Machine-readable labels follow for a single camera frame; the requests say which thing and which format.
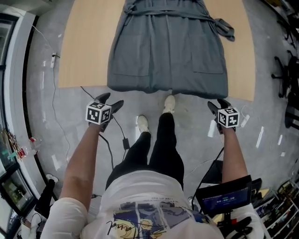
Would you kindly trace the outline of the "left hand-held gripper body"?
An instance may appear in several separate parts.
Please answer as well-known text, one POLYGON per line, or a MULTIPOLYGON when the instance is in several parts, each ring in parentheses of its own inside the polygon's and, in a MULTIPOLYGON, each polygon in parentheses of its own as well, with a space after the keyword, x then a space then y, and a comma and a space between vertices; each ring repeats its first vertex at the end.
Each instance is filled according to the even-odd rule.
POLYGON ((91 101, 86 107, 85 120, 88 124, 101 126, 100 132, 104 132, 112 119, 115 105, 107 105, 99 101, 91 101))

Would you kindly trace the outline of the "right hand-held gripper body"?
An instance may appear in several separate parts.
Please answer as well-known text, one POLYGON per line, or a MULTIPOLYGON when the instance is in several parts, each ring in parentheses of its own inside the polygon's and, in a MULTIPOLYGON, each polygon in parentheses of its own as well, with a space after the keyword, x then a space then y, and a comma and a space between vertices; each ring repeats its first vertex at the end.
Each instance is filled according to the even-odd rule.
POLYGON ((217 113, 217 128, 223 134, 223 128, 232 128, 234 131, 240 123, 240 112, 235 107, 219 109, 217 113))

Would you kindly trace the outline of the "grey robe garment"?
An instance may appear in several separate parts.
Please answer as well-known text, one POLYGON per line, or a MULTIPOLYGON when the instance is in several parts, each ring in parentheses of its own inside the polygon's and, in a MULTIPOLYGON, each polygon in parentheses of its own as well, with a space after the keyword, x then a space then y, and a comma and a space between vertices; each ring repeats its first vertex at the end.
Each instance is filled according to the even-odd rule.
POLYGON ((111 46, 107 85, 115 91, 228 96, 221 37, 234 28, 203 0, 125 0, 111 46))

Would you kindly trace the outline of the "person's left forearm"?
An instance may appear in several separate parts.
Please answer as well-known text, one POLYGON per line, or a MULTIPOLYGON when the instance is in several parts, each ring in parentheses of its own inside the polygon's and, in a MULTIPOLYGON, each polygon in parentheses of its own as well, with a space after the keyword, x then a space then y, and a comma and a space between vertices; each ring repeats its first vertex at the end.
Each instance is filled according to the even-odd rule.
POLYGON ((96 154, 102 126, 91 123, 75 149, 65 171, 60 198, 73 198, 87 209, 91 203, 96 154))

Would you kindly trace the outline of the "person's right forearm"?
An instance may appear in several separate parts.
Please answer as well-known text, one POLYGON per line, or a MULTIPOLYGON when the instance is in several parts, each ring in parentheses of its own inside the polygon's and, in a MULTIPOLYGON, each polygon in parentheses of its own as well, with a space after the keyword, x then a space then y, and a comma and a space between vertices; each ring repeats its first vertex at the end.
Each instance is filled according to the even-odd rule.
POLYGON ((237 135, 233 128, 222 127, 224 135, 224 155, 222 183, 227 183, 248 175, 245 160, 237 135))

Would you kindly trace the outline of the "white sneaker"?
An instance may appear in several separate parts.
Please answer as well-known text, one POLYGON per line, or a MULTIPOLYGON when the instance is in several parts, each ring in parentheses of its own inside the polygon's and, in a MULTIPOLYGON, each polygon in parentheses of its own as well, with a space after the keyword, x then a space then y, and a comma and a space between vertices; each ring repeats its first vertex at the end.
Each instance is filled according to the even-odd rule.
POLYGON ((169 95, 164 102, 164 110, 163 113, 174 113, 174 109, 175 109, 175 97, 173 95, 169 95))
POLYGON ((144 115, 138 116, 137 126, 138 126, 138 129, 139 129, 140 133, 143 133, 143 132, 148 132, 149 133, 150 132, 149 131, 148 120, 144 115))

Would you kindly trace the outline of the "black flat case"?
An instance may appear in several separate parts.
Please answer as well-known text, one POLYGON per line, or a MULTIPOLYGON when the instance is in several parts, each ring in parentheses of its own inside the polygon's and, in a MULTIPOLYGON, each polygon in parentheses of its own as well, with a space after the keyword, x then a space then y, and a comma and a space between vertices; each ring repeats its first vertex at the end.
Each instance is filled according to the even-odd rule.
POLYGON ((216 160, 212 163, 206 175, 203 178, 203 183, 220 184, 222 183, 222 168, 223 161, 216 160))

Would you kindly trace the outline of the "black trousers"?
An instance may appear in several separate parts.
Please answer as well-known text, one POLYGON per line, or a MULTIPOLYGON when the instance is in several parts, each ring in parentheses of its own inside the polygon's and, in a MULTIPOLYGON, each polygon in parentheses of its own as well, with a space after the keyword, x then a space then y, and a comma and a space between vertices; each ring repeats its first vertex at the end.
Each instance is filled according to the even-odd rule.
POLYGON ((151 134, 143 132, 135 144, 128 150, 124 161, 115 166, 110 174, 106 188, 117 178, 138 170, 149 170, 170 176, 184 186, 184 164, 176 150, 177 139, 172 113, 165 112, 159 118, 157 140, 150 161, 147 162, 151 134))

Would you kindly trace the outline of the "clear plastic bottle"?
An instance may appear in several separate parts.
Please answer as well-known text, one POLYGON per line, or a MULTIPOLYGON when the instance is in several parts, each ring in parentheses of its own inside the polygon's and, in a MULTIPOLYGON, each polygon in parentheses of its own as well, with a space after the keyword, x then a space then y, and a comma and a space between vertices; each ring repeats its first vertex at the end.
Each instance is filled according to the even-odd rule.
POLYGON ((31 137, 28 139, 28 155, 36 155, 41 148, 43 141, 40 138, 31 137))

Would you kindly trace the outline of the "black office chair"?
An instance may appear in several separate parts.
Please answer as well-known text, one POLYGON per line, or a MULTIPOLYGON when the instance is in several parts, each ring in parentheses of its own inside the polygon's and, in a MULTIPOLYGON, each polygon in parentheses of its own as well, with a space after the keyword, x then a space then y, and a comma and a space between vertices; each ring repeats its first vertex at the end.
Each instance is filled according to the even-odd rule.
POLYGON ((282 65, 278 56, 275 56, 275 61, 278 62, 282 75, 275 76, 271 74, 272 79, 279 79, 280 98, 287 98, 290 93, 299 94, 299 58, 293 55, 290 50, 286 51, 290 57, 287 65, 282 65))

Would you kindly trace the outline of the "black chest monitor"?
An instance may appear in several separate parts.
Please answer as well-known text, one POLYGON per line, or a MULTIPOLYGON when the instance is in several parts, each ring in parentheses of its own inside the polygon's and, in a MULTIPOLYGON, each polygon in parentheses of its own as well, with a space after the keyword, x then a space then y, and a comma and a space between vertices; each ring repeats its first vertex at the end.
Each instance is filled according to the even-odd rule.
POLYGON ((251 176, 245 176, 227 183, 199 188, 195 197, 204 214, 217 215, 249 205, 253 193, 257 193, 261 186, 261 178, 253 181, 251 176))

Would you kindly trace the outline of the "white printed t-shirt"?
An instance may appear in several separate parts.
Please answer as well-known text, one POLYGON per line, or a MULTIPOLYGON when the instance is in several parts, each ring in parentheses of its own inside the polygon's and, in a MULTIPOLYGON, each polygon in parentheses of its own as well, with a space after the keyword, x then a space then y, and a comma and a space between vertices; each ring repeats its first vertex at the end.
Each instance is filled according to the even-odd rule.
POLYGON ((224 239, 211 218, 191 209, 177 180, 154 171, 117 178, 95 220, 87 214, 76 199, 57 200, 41 239, 224 239))

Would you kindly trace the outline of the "black framed glass partition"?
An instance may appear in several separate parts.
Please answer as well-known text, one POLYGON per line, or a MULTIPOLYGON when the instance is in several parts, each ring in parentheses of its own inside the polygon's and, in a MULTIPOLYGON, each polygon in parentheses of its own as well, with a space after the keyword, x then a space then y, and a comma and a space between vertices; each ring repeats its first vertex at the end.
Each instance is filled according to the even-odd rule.
POLYGON ((38 192, 30 173, 24 86, 28 45, 36 16, 8 7, 0 10, 0 192, 19 215, 32 208, 38 192))

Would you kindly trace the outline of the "black monitor mount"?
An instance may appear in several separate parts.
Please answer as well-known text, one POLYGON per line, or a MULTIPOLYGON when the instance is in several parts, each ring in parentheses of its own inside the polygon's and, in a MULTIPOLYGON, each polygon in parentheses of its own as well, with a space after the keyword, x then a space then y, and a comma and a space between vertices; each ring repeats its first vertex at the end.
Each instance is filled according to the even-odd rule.
POLYGON ((217 227, 220 229, 225 239, 235 232, 231 239, 248 239, 247 236, 253 231, 253 228, 249 226, 252 222, 251 217, 246 217, 241 221, 231 218, 231 212, 224 213, 224 219, 217 223, 217 227))

